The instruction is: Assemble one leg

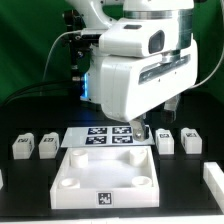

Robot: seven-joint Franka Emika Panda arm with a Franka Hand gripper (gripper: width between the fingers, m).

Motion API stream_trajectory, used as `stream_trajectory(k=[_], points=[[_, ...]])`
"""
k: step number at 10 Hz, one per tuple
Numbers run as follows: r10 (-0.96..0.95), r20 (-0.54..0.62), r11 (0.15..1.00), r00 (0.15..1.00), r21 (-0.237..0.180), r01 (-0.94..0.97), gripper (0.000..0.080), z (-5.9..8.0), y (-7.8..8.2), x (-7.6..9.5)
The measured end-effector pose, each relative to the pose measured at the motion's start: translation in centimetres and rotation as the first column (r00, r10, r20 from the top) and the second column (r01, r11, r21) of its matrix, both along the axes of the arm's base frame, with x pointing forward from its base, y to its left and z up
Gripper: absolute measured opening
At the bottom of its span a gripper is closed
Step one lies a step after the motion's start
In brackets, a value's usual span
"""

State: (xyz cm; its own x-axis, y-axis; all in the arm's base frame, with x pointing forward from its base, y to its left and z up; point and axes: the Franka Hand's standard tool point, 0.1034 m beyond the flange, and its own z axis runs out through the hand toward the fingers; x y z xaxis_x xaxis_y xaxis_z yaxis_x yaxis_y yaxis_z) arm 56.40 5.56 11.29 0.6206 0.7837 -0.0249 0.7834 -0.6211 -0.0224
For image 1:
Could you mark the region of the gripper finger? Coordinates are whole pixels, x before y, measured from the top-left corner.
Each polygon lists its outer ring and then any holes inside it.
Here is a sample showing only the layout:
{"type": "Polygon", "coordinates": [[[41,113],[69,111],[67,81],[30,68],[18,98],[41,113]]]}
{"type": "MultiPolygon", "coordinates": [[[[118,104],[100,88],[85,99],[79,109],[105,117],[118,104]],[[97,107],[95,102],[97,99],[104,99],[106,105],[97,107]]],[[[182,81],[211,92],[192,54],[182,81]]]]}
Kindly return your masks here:
{"type": "Polygon", "coordinates": [[[130,126],[133,130],[133,138],[136,141],[143,142],[149,138],[149,128],[145,125],[142,115],[130,121],[130,126]]]}
{"type": "Polygon", "coordinates": [[[180,102],[180,95],[176,95],[164,103],[162,120],[166,123],[173,123],[176,120],[177,109],[180,102]]]}

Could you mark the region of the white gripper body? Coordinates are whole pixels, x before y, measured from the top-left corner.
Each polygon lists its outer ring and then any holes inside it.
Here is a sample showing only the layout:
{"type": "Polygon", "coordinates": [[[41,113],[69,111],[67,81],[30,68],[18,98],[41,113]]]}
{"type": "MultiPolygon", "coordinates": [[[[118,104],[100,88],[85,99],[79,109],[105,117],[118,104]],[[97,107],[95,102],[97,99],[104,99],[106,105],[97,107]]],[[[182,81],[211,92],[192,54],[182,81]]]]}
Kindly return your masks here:
{"type": "Polygon", "coordinates": [[[180,60],[162,64],[162,55],[130,58],[105,55],[99,69],[100,104],[110,119],[129,122],[193,86],[197,78],[195,40],[180,60]]]}

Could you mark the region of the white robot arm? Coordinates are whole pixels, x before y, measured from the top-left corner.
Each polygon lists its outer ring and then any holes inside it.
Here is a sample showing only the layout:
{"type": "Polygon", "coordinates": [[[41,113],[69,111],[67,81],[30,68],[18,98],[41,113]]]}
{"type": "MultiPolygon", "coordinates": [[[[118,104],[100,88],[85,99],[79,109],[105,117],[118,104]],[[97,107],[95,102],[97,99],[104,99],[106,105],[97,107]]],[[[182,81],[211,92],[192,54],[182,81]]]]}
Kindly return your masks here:
{"type": "Polygon", "coordinates": [[[86,25],[79,35],[93,40],[86,100],[147,139],[144,114],[196,82],[194,0],[66,1],[86,25]]]}

